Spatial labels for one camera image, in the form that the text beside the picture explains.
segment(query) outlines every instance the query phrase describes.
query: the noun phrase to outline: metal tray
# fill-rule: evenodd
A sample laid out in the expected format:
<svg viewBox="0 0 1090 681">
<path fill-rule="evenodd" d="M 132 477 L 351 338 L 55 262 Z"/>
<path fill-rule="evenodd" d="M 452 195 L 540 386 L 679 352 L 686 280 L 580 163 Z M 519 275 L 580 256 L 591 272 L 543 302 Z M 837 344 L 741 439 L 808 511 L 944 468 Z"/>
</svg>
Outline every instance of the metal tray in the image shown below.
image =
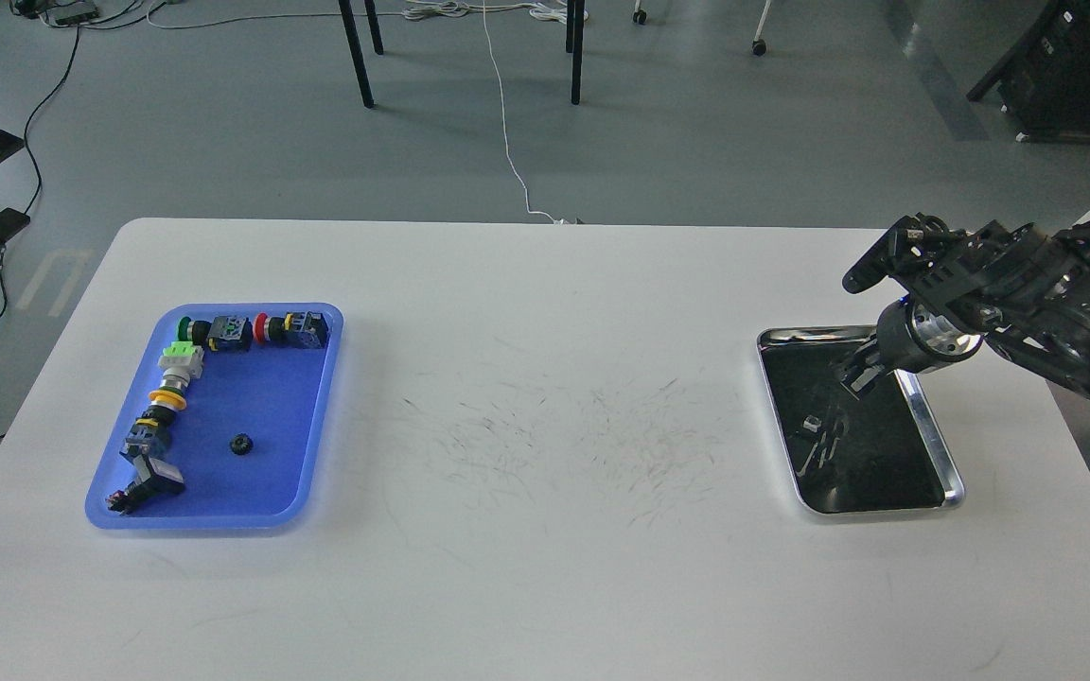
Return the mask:
<svg viewBox="0 0 1090 681">
<path fill-rule="evenodd" d="M 872 331 L 844 326 L 760 335 L 760 362 L 792 487 L 806 508 L 823 516 L 957 507 L 965 485 L 920 380 L 897 370 L 857 401 L 832 375 L 831 363 Z M 816 421 L 808 421 L 812 415 Z M 843 426 L 831 455 L 816 445 L 814 426 L 823 421 Z"/>
</svg>

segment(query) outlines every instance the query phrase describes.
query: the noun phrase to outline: scratch marks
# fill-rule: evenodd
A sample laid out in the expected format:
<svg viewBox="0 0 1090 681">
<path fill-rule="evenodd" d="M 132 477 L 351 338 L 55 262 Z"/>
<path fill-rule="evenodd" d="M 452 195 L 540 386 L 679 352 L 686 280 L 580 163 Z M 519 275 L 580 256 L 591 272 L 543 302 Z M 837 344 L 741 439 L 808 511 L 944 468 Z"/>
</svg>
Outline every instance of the scratch marks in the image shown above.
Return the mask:
<svg viewBox="0 0 1090 681">
<path fill-rule="evenodd" d="M 519 390 L 513 384 L 498 387 Z M 414 412 L 416 436 L 424 440 L 420 461 L 457 486 L 465 495 L 468 508 L 499 509 L 509 501 L 535 503 L 524 475 L 533 466 L 536 429 L 542 423 L 535 415 L 521 417 L 523 405 L 487 400 L 488 406 L 480 409 L 474 405 L 476 400 L 458 401 L 460 410 L 453 414 L 435 415 L 407 398 L 402 401 Z"/>
<path fill-rule="evenodd" d="M 140 630 L 140 629 L 137 631 L 133 631 L 133 636 L 130 636 L 129 639 L 125 639 L 125 642 L 121 643 L 120 647 L 117 647 L 117 652 L 120 652 L 120 650 L 125 649 L 126 647 L 129 647 L 130 643 L 135 642 L 135 640 L 137 640 L 137 637 L 141 634 L 142 634 L 142 630 Z"/>
<path fill-rule="evenodd" d="M 477 572 L 477 569 L 473 568 L 473 563 L 471 563 L 471 561 L 462 559 L 462 557 L 459 556 L 457 551 L 451 550 L 451 548 L 449 547 L 443 546 L 443 544 L 436 544 L 436 547 L 439 548 L 440 551 L 445 552 L 445 556 L 448 556 L 450 557 L 450 559 L 458 561 L 458 563 L 465 566 L 465 568 L 472 570 L 472 572 Z"/>
<path fill-rule="evenodd" d="M 1000 654 L 1003 654 L 1004 646 L 1007 646 L 1007 639 L 1004 639 L 1003 642 L 1000 642 L 1000 646 L 995 648 L 994 654 L 991 655 L 990 658 L 986 658 L 985 662 L 978 665 L 978 667 L 970 668 L 970 673 L 978 673 L 979 671 L 982 671 L 983 669 L 991 667 L 991 665 L 994 664 L 996 659 L 1000 659 Z"/>
<path fill-rule="evenodd" d="M 717 436 L 693 426 L 705 405 L 688 396 L 679 376 L 650 392 L 592 391 L 584 429 L 574 448 L 588 476 L 608 503 L 628 510 L 627 527 L 654 526 L 678 504 L 699 503 L 714 491 Z"/>
<path fill-rule="evenodd" d="M 150 550 L 150 548 L 147 548 L 146 556 L 150 556 L 152 559 L 154 559 L 154 561 L 153 561 L 154 563 L 165 564 L 166 568 L 169 568 L 170 570 L 172 570 L 172 572 L 174 572 L 175 574 L 178 574 L 178 576 L 180 576 L 180 577 L 186 577 L 187 576 L 187 571 L 185 569 L 179 568 L 178 563 L 175 563 L 174 561 L 170 560 L 168 557 L 164 556 L 162 554 L 157 552 L 155 550 Z"/>
<path fill-rule="evenodd" d="M 492 336 L 491 338 L 494 341 L 496 341 L 496 343 L 498 343 L 498 344 L 500 344 L 504 348 L 507 348 L 509 350 L 514 350 L 514 352 L 518 352 L 518 353 L 526 353 L 528 352 L 528 350 L 525 350 L 523 348 L 520 348 L 520 345 L 516 345 L 514 343 L 509 343 L 509 341 L 502 340 L 502 338 L 499 338 L 498 336 Z"/>
<path fill-rule="evenodd" d="M 393 514 L 393 509 L 390 509 L 389 492 L 386 492 L 384 487 L 382 487 L 382 504 L 385 504 L 385 514 L 388 514 L 388 516 L 390 516 L 390 521 L 393 521 L 393 526 L 398 527 L 398 534 L 402 535 L 402 540 L 405 542 L 405 546 L 410 548 L 411 538 L 407 537 L 405 528 L 402 527 L 402 521 L 399 521 L 397 514 Z"/>
<path fill-rule="evenodd" d="M 230 612 L 229 615 L 221 615 L 217 617 L 207 617 L 204 618 L 204 620 L 194 621 L 194 623 L 191 624 L 190 629 L 196 629 L 206 624 L 217 623 L 217 621 L 242 620 L 243 617 L 251 617 L 256 612 L 259 612 L 259 608 L 245 609 L 245 611 Z"/>
</svg>

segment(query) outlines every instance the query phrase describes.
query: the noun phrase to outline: electrical component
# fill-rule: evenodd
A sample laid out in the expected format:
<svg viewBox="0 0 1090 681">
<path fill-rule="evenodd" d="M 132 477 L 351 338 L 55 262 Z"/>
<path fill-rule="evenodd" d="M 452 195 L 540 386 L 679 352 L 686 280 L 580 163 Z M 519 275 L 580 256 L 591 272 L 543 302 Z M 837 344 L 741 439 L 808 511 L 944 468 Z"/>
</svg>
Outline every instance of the electrical component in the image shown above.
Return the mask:
<svg viewBox="0 0 1090 681">
<path fill-rule="evenodd" d="M 52 0 L 16 0 L 11 5 L 11 13 L 20 17 L 36 19 L 52 5 Z"/>
<path fill-rule="evenodd" d="M 215 353 L 242 352 L 251 349 L 251 319 L 242 315 L 221 315 L 208 327 L 208 349 Z"/>
<path fill-rule="evenodd" d="M 99 16 L 99 8 L 90 0 L 75 0 L 70 4 L 56 5 L 48 10 L 53 25 L 81 25 Z"/>
<path fill-rule="evenodd" d="M 255 343 L 276 348 L 326 348 L 330 329 L 319 313 L 289 313 L 284 316 L 255 315 Z"/>
<path fill-rule="evenodd" d="M 179 319 L 179 332 L 186 332 L 187 318 Z M 165 461 L 170 449 L 170 426 L 177 415 L 187 409 L 186 396 L 191 380 L 204 372 L 205 350 L 190 340 L 177 340 L 162 350 L 159 367 L 162 382 L 148 393 L 146 406 L 129 429 L 120 455 L 133 464 L 133 481 L 123 490 L 107 498 L 108 509 L 130 513 L 159 495 L 178 495 L 186 484 L 179 469 Z"/>
</svg>

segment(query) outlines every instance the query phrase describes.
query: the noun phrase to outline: blue plastic tray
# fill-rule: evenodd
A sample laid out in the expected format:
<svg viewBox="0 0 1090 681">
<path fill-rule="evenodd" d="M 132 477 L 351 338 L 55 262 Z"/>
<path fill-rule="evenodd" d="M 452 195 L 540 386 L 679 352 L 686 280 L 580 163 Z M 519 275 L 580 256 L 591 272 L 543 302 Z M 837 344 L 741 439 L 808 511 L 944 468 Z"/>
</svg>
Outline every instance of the blue plastic tray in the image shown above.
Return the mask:
<svg viewBox="0 0 1090 681">
<path fill-rule="evenodd" d="M 183 473 L 186 490 L 160 496 L 129 514 L 108 510 L 105 499 L 133 479 L 120 455 L 129 429 L 161 381 L 157 361 L 175 340 L 179 319 L 211 321 L 218 315 L 284 315 L 315 312 L 326 319 L 325 350 L 252 344 L 246 353 L 204 353 L 204 374 L 187 387 L 187 409 L 170 426 L 165 460 Z M 325 303 L 182 305 L 162 316 L 130 385 L 111 437 L 104 445 L 83 509 L 104 528 L 258 528 L 298 514 L 311 489 L 322 415 L 342 337 L 342 314 Z M 234 435 L 255 441 L 251 453 L 230 451 Z"/>
</svg>

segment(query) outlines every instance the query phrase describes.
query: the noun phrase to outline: white table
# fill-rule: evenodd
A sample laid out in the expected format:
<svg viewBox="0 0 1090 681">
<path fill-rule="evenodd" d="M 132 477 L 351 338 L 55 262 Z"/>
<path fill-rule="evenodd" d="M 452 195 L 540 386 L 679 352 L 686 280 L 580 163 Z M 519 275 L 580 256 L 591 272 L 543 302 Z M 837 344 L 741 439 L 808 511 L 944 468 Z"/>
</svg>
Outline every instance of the white table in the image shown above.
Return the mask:
<svg viewBox="0 0 1090 681">
<path fill-rule="evenodd" d="M 134 221 L 0 448 L 0 678 L 1090 678 L 1090 478 L 1037 376 L 924 379 L 964 507 L 795 498 L 754 340 L 875 319 L 894 285 L 839 289 L 875 236 Z M 93 527 L 155 321 L 256 301 L 348 320 L 306 509 Z"/>
</svg>

